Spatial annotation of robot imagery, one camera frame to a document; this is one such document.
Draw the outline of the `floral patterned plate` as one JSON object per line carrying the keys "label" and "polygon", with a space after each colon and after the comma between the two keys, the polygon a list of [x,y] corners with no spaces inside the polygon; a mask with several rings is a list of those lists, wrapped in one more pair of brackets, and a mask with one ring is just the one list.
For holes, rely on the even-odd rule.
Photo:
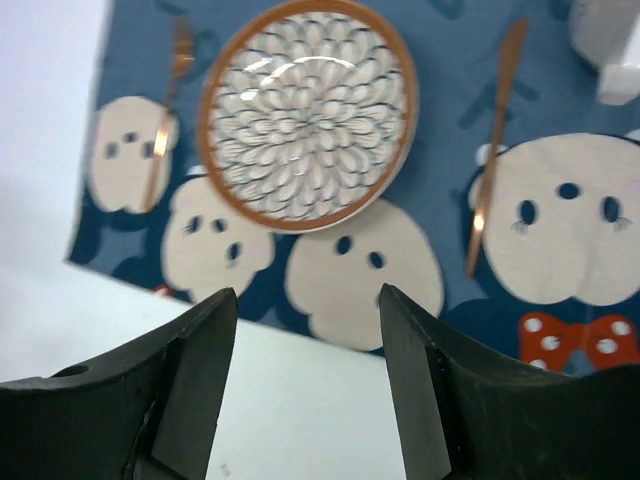
{"label": "floral patterned plate", "polygon": [[386,18],[357,1],[287,1],[242,27],[213,64],[201,159],[239,214],[313,232],[388,188],[418,116],[416,68]]}

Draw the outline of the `copper fork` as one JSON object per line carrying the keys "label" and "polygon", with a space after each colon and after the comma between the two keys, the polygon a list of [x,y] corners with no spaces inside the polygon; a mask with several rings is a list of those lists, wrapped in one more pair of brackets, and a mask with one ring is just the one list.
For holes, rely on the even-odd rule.
{"label": "copper fork", "polygon": [[165,157],[169,141],[170,110],[173,106],[179,83],[194,62],[194,41],[187,19],[177,16],[174,19],[174,48],[171,61],[171,78],[168,84],[165,104],[163,106],[160,123],[156,130],[153,160],[147,178],[146,190],[143,197],[142,210],[150,212],[154,205],[156,184],[162,159]]}

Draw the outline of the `copper knife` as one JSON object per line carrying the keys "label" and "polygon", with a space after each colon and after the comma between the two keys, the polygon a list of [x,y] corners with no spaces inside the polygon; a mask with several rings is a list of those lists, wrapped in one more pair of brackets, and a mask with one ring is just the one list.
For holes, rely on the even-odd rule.
{"label": "copper knife", "polygon": [[522,17],[509,28],[501,43],[491,141],[487,149],[486,163],[484,165],[481,183],[477,190],[467,248],[465,273],[468,279],[473,278],[475,275],[481,253],[484,231],[488,224],[496,175],[498,147],[503,138],[506,111],[527,30],[528,18]]}

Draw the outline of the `blue cartoon placemat cloth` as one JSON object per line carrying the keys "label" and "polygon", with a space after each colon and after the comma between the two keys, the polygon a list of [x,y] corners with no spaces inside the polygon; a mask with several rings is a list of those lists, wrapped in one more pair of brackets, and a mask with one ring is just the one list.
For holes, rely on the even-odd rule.
{"label": "blue cartoon placemat cloth", "polygon": [[[197,304],[230,287],[241,318],[379,354],[378,297],[402,290],[528,365],[585,375],[639,360],[639,106],[607,107],[568,29],[574,1],[357,1],[404,40],[419,116],[407,158],[361,212],[281,233],[234,210],[202,163],[198,122],[227,42],[287,1],[118,1],[112,12],[71,262]],[[170,110],[153,209],[153,146],[174,19],[194,62]],[[528,18],[489,219],[466,256],[494,122],[501,43]]]}

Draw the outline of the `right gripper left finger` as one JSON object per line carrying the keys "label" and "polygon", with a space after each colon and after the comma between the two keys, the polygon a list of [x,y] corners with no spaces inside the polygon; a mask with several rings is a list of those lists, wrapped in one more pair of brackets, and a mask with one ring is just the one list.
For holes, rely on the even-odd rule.
{"label": "right gripper left finger", "polygon": [[51,377],[2,383],[2,478],[205,478],[237,319],[224,288]]}

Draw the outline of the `white mug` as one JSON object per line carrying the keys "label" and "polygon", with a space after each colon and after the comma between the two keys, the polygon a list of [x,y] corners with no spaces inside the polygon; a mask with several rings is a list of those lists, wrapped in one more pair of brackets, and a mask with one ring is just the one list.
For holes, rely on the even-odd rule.
{"label": "white mug", "polygon": [[568,29],[574,50],[598,73],[599,102],[621,106],[639,96],[638,0],[576,0]]}

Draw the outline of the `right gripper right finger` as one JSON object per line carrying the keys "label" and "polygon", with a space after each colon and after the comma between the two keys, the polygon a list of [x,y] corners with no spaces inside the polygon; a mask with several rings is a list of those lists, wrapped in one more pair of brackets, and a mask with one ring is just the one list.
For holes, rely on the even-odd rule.
{"label": "right gripper right finger", "polygon": [[410,479],[635,479],[639,369],[586,376],[505,356],[384,285],[380,318]]}

